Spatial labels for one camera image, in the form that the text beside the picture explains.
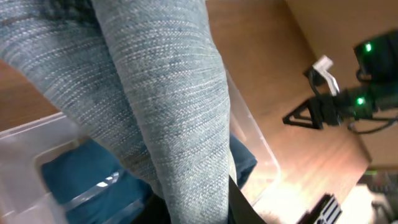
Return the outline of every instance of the green led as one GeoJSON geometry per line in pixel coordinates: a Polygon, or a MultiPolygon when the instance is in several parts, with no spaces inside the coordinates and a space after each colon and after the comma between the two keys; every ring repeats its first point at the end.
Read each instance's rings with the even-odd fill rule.
{"type": "Polygon", "coordinates": [[[356,104],[362,105],[362,104],[364,104],[364,103],[365,103],[365,98],[360,97],[360,98],[356,99],[356,104]]]}
{"type": "Polygon", "coordinates": [[[372,50],[372,45],[371,44],[366,44],[365,49],[367,52],[370,52],[372,50]]]}

